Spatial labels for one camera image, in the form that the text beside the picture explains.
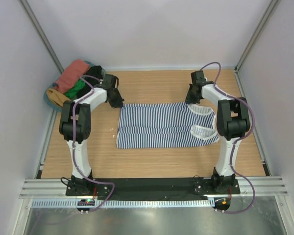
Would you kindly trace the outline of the blue white striped tank top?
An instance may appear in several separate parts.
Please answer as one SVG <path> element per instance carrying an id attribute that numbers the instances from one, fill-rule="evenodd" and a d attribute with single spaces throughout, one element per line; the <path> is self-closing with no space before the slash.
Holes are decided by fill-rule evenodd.
<path id="1" fill-rule="evenodd" d="M 201 147 L 217 143 L 211 107 L 185 102 L 125 104 L 120 111 L 119 149 Z"/>

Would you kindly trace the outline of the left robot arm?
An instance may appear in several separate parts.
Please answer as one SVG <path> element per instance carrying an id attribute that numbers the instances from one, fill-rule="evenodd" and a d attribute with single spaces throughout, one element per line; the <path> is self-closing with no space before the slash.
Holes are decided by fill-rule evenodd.
<path id="1" fill-rule="evenodd" d="M 103 79 L 90 75 L 83 75 L 79 79 L 90 87 L 90 91 L 81 98 L 64 102 L 59 132 L 70 148 L 73 163 L 72 179 L 80 180 L 77 190 L 88 196 L 93 192 L 94 184 L 103 184 L 92 179 L 88 159 L 87 139 L 92 129 L 92 111 L 106 102 L 112 108 L 121 108 L 124 99 L 118 90 L 119 79 L 112 74 L 106 74 Z"/>

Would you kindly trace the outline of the tan tank top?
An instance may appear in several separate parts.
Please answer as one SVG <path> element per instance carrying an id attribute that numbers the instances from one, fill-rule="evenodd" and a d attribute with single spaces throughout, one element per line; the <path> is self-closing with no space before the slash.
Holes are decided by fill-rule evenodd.
<path id="1" fill-rule="evenodd" d="M 63 104 L 70 99 L 65 97 L 64 94 L 60 93 L 56 89 L 49 88 L 46 91 L 48 100 L 57 107 L 62 108 Z"/>

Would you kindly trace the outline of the pink tank top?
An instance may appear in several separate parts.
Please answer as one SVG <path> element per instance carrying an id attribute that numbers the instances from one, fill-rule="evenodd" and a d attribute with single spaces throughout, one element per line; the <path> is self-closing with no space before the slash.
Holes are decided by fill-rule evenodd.
<path id="1" fill-rule="evenodd" d="M 72 61 L 53 84 L 53 88 L 64 94 L 74 87 L 79 78 L 90 68 L 90 65 L 81 59 Z"/>

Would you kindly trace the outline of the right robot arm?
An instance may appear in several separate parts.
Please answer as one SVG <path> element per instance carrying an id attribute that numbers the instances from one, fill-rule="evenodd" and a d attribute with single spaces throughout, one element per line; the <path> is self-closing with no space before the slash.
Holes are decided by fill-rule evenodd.
<path id="1" fill-rule="evenodd" d="M 254 128 L 254 114 L 243 97 L 234 97 L 221 90 L 215 82 L 208 81 L 202 70 L 191 73 L 186 103 L 197 104 L 209 100 L 217 107 L 216 128 L 221 147 L 218 162 L 214 168 L 211 188 L 217 194 L 224 193 L 238 173 L 235 161 L 239 146 Z"/>

